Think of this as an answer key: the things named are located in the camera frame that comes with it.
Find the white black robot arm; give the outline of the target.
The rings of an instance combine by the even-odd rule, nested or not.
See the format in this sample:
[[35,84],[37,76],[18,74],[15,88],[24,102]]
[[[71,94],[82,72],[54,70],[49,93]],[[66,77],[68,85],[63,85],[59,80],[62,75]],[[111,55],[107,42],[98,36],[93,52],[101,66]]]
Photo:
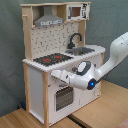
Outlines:
[[70,87],[92,90],[101,79],[118,66],[128,55],[128,32],[115,39],[110,46],[109,60],[96,69],[90,61],[79,64],[75,74],[66,70],[53,70],[51,75],[66,82]]

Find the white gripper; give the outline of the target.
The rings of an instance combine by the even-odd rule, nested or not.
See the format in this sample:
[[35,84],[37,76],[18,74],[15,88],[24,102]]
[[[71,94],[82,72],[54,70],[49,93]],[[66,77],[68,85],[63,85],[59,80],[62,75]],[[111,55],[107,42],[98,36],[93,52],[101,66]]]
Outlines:
[[53,70],[51,72],[51,75],[62,80],[63,82],[65,82],[67,84],[72,83],[73,74],[71,72],[66,71],[66,70]]

